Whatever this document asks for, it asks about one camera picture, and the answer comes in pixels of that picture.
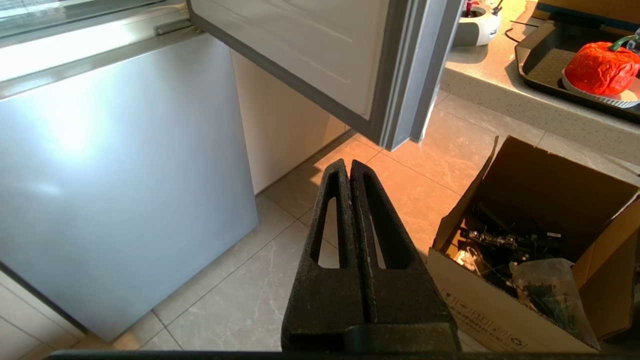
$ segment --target refrigerator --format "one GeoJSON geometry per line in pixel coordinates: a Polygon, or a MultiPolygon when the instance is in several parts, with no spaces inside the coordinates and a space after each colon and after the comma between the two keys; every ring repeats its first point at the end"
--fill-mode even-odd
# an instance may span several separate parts
{"type": "Polygon", "coordinates": [[[393,150],[424,136],[461,11],[187,6],[187,40],[0,101],[0,262],[108,341],[257,224],[229,48],[393,150]]]}

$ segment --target white countertop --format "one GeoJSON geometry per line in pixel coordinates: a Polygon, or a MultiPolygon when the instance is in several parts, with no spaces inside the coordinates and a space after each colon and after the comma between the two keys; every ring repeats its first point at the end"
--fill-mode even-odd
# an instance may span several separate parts
{"type": "Polygon", "coordinates": [[[536,1],[509,0],[502,4],[498,35],[486,46],[451,50],[440,82],[443,91],[562,136],[616,158],[640,165],[640,125],[534,90],[520,79],[516,43],[535,28],[510,20],[540,24],[532,19],[536,1]]]}

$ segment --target cardboard box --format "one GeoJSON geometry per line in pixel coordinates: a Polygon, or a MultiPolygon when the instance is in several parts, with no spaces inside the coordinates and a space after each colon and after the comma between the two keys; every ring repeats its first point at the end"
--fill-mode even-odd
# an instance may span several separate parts
{"type": "Polygon", "coordinates": [[[637,0],[538,0],[533,17],[547,20],[553,13],[590,18],[609,31],[635,32],[640,27],[640,4],[637,0]]]}
{"type": "Polygon", "coordinates": [[[507,224],[533,218],[541,229],[561,233],[567,258],[576,262],[587,318],[602,339],[630,327],[640,250],[638,188],[516,138],[507,138],[492,158],[440,222],[427,259],[458,327],[493,351],[595,352],[454,262],[458,250],[451,244],[478,202],[507,224]]]}

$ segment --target plastic bag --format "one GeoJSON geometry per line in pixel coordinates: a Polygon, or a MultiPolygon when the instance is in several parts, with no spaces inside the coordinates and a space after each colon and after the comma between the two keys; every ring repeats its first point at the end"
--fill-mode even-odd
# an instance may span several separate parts
{"type": "Polygon", "coordinates": [[[528,261],[512,269],[520,301],[556,322],[566,332],[600,350],[584,314],[578,288],[567,259],[528,261]]]}

